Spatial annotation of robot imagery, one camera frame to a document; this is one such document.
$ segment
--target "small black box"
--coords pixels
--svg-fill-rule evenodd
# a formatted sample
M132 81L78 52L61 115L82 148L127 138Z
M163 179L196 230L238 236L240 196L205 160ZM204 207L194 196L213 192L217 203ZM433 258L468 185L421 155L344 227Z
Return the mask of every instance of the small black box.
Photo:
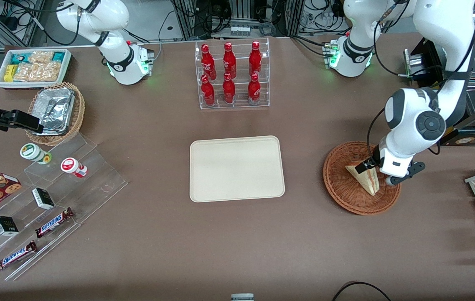
M42 188L35 188L31 191L33 193L33 198L37 202L37 206L42 209L50 210L54 207L50 193Z
M12 217L2 217L0 215L0 235L14 236L18 233L18 229L14 224Z

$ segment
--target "aluminum foil container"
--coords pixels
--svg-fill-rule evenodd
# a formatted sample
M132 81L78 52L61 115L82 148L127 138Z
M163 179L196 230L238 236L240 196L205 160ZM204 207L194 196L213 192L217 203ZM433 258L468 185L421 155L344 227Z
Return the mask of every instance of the aluminum foil container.
M75 93L69 88L47 89L35 99L31 114L41 120L42 134L65 135L69 131Z

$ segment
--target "acrylic bottle rack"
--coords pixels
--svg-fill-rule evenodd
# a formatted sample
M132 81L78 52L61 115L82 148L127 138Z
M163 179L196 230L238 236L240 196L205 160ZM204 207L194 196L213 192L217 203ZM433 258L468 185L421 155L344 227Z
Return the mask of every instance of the acrylic bottle rack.
M260 71L258 82L262 86L260 89L260 101L257 105L249 104L249 55L252 50L252 42L260 42L260 52L262 53L262 70ZM201 109L232 109L232 108L258 108L269 107L270 105L270 65L269 65L269 40L267 38L257 39L237 39L231 40L232 49L236 55L237 61L237 77L233 79L236 87L236 98L234 104L229 105L224 101L224 92L222 90L222 83L224 82L224 65L222 58L224 57L224 45L223 44L211 44L209 45L209 52L215 60L215 69L217 77L211 81L213 88L215 89L215 105L208 107L203 101L201 90L201 76L203 75L202 69L202 51L201 46L204 42L197 42L195 44L195 66L197 69L197 86L198 86L198 99Z
M119 192L127 182L96 150L96 145L81 134L64 141L50 150L52 161L47 165L36 162L18 175L22 189L0 203L0 215L12 217L19 233L12 237L0 236L0 260L25 247L32 240L37 253L27 255L8 265L0 278L15 280L80 227L87 218ZM88 174L77 178L61 171L64 158L73 157L87 166ZM39 208L31 191L35 187L47 190L55 206L51 210ZM38 229L63 210L70 207L75 213L50 233L37 238Z

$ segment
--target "white storage box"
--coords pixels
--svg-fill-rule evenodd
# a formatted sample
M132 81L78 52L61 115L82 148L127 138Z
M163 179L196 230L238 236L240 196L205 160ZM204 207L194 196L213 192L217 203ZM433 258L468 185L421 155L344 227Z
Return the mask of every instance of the white storage box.
M59 75L55 82L5 82L4 75L7 66L10 64L11 59L14 54L20 53L30 53L33 51L53 51L56 53L65 53L63 61L61 63L61 69L59 69ZM60 84L65 78L67 69L69 68L69 63L71 59L71 53L65 48L39 48L39 49L16 49L9 50L4 57L2 67L0 68L0 87L4 89L32 89L32 88L43 88L51 86L52 84Z

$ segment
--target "yogurt bottle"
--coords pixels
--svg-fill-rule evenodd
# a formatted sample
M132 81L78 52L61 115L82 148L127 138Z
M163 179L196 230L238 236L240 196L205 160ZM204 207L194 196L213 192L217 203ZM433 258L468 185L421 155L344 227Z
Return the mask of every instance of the yogurt bottle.
M52 154L42 150L34 143L27 143L20 149L20 156L24 159L37 162L38 164L48 164L52 160Z
M63 160L61 170L65 173L71 173L78 178L83 178L87 175L87 166L83 166L83 164L74 158L66 158Z

